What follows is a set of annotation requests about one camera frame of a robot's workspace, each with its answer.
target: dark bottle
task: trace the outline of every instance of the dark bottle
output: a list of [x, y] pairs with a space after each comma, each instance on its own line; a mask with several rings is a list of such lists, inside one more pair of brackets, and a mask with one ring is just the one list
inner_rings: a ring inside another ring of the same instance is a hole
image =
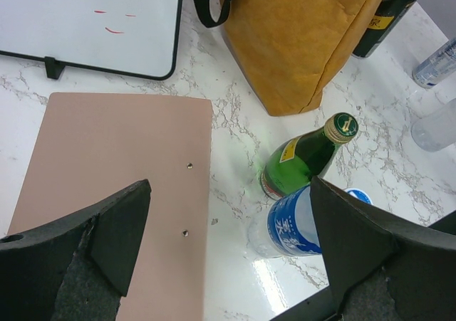
[[367, 58], [417, 0], [382, 0], [353, 55]]
[[280, 199], [324, 175], [334, 154], [358, 132], [358, 123], [348, 113], [337, 113], [324, 127], [282, 144], [261, 173], [261, 187], [272, 199]]

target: green glass bottle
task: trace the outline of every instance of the green glass bottle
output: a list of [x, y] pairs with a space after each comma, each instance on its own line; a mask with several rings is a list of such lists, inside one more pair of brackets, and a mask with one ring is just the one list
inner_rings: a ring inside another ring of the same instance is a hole
[[284, 143], [261, 173], [264, 193], [277, 200], [310, 184], [313, 176], [324, 175], [337, 149], [357, 132], [355, 118], [341, 112], [327, 120], [324, 127]]

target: smiley face drawing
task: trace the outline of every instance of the smiley face drawing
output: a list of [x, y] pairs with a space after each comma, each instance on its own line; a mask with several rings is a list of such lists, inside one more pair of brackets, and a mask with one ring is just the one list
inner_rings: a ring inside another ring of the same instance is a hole
[[[106, 14], [107, 13], [107, 11], [104, 11], [104, 10], [94, 10], [93, 12], [96, 14]], [[125, 14], [125, 16], [126, 17], [136, 17], [136, 15], [133, 15], [133, 14]], [[112, 34], [124, 34], [123, 31], [115, 31], [109, 27], [105, 27], [105, 30], [109, 31]]]

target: white marble surface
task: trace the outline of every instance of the white marble surface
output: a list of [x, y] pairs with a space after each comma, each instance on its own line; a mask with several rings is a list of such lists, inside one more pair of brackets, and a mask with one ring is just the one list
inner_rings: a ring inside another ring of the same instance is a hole
[[184, 1], [175, 74], [165, 82], [66, 68], [58, 81], [42, 63], [0, 56], [0, 236], [6, 234], [49, 95], [54, 91], [186, 95], [212, 101], [212, 156], [205, 319], [269, 320], [327, 284], [321, 256], [262, 260], [247, 248], [250, 218], [268, 206], [256, 181], [285, 140], [346, 111], [360, 134], [326, 175], [367, 191], [376, 206], [428, 225], [456, 206], [456, 151], [430, 154], [410, 125], [456, 96], [456, 78], [426, 91], [414, 66], [446, 42], [415, 5], [367, 60], [351, 58], [324, 92], [322, 106], [270, 117], [244, 79], [220, 30], [199, 23]]

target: brown board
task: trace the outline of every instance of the brown board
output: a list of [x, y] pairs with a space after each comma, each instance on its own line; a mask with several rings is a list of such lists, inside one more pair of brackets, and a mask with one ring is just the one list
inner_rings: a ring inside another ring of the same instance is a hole
[[202, 320], [211, 124], [209, 100], [53, 93], [9, 234], [149, 179], [149, 215], [117, 320]]

